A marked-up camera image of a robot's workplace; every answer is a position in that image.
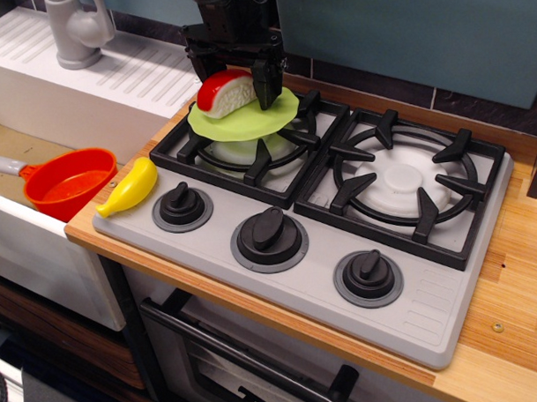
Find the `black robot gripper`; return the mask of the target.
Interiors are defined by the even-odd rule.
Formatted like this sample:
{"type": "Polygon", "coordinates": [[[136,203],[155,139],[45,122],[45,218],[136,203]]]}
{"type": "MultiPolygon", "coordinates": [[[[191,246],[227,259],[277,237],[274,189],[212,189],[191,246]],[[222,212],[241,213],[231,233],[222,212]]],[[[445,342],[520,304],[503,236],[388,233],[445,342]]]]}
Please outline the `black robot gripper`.
{"type": "Polygon", "coordinates": [[[280,34],[276,0],[192,0],[201,22],[181,33],[192,67],[204,83],[229,65],[250,68],[262,110],[281,95],[286,54],[280,34]]]}

